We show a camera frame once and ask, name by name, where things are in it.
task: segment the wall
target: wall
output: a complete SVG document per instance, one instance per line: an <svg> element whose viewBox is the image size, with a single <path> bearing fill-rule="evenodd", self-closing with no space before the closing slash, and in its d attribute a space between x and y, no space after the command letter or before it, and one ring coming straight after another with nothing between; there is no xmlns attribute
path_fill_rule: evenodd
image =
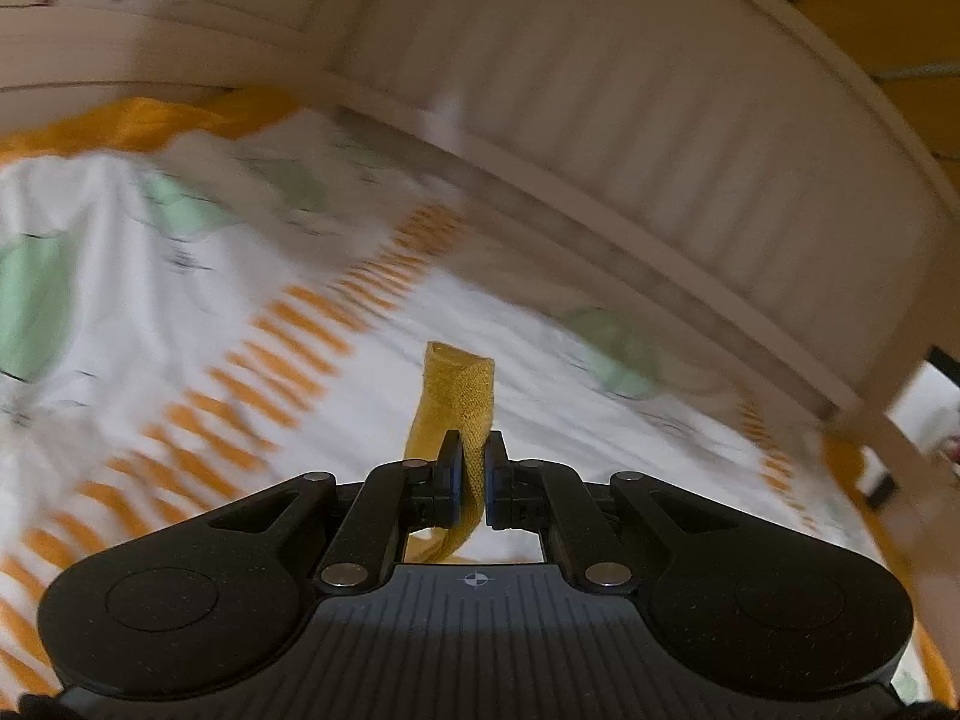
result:
<svg viewBox="0 0 960 720"><path fill-rule="evenodd" d="M960 427L958 405L960 388L929 362L924 362L887 415L925 454L939 439Z"/></svg>

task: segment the yellow fabric strip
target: yellow fabric strip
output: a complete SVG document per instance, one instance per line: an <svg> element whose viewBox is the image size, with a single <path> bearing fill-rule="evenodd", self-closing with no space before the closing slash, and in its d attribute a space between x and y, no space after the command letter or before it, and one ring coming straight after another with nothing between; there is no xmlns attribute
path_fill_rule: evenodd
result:
<svg viewBox="0 0 960 720"><path fill-rule="evenodd" d="M424 355L424 390L403 456L435 460L447 430L464 444L464 498L460 522L424 543L411 538L407 562L450 557L480 523L483 512L483 447L493 423L493 360L430 341Z"/></svg>
<svg viewBox="0 0 960 720"><path fill-rule="evenodd" d="M864 463L860 447L849 442L843 442L843 440L834 436L824 436L824 463L827 464L827 468L836 480L837 485L840 485L841 490L846 493L847 498L850 498L851 503L860 513L860 517L883 555L883 560L886 560L887 566L896 576L896 579L899 579L899 582L906 587L907 592L913 596L914 586L913 578L910 576L909 563L901 555L899 549L896 549L889 533L886 532L883 523L880 522L880 518L870 510L863 495L860 494L860 490L856 488L856 480L860 478ZM956 707L956 687L953 684L947 664L919 622L917 628L920 659L923 661L923 670L930 680L933 697L949 707Z"/></svg>
<svg viewBox="0 0 960 720"><path fill-rule="evenodd" d="M267 87L219 95L202 105L150 98L118 100L49 127L0 138L0 165L43 154L71 156L93 148L156 151L174 136L194 129L236 139L275 124L298 108L290 95Z"/></svg>

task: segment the yellow cloth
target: yellow cloth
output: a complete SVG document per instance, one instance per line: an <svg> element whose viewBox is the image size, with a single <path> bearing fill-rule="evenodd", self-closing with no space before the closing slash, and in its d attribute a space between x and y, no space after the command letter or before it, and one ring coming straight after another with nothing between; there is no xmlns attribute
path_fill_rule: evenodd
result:
<svg viewBox="0 0 960 720"><path fill-rule="evenodd" d="M117 100L49 127L0 138L0 165L45 154L71 156L93 148L156 151L192 129L235 140L279 122L298 107L290 95L268 87L241 89L197 105L150 98Z"/></svg>
<svg viewBox="0 0 960 720"><path fill-rule="evenodd" d="M435 460L447 430L464 444L464 499L460 522L425 541L411 538L407 562L450 557L480 523L484 502L483 447L493 423L493 360L430 341L424 354L424 391L403 456Z"/></svg>

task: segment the circular pad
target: circular pad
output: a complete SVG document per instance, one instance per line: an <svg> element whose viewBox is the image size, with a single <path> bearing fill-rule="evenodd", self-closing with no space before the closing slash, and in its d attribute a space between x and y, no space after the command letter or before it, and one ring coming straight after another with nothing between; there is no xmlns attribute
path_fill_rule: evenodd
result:
<svg viewBox="0 0 960 720"><path fill-rule="evenodd" d="M827 577L752 577L738 584L736 603L767 627L812 631L843 613L844 594Z"/></svg>
<svg viewBox="0 0 960 720"><path fill-rule="evenodd" d="M148 568L112 586L107 612L136 631L175 631L204 618L219 595L216 584L199 571Z"/></svg>

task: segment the white bedding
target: white bedding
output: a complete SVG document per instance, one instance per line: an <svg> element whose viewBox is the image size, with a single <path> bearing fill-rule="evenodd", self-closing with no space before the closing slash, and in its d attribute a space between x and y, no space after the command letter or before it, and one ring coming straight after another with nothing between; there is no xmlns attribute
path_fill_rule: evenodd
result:
<svg viewBox="0 0 960 720"><path fill-rule="evenodd" d="M443 202L455 210L453 194ZM570 464L594 482L643 470L878 558L818 459L792 459L789 490L771 484L769 451L731 427L742 413L732 382L475 230L464 228L439 257L424 255L411 290L378 293L389 308L356 295L349 303L331 288L357 262L376 263L392 231L437 202L307 111L238 142L187 133L149 160L103 152L6 167L0 551L47 584L61 570L56 544L73 557L86 551L73 523L112 544L131 527L162 527L171 508L195 514L305 471L361 479L400 456L424 345L445 341L496 361L493 425L512 457ZM365 327L330 322L291 298L291 286L339 301ZM277 326L279 299L328 330L333 343L296 322L284 331L337 373L323 374L263 329L265 316ZM26 328L12 312L31 317ZM615 365L597 355L599 338L616 341ZM311 386L277 375L254 348ZM637 374L648 348L659 367L652 392ZM211 369L267 406L252 406ZM198 405L210 401L240 422ZM267 463L244 469L237 457ZM194 461L219 481L190 473ZM168 469L176 485L158 487L144 463ZM109 490L133 511L133 526ZM539 546L529 533L481 528L458 557L539 560ZM32 620L35 599L10 573L0 573L0 599ZM0 647L54 679L5 627ZM909 698L928 694L912 650L898 680ZM0 691L21 688L0 661Z"/></svg>

